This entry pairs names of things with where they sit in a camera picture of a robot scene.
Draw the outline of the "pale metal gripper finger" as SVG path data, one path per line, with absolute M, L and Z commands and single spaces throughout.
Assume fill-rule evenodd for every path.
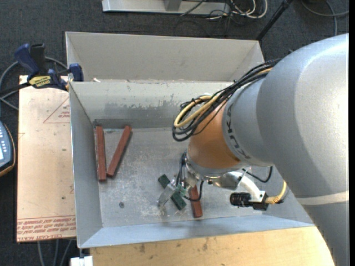
M 167 185 L 158 199 L 158 206 L 164 206 L 176 191 L 176 186 Z

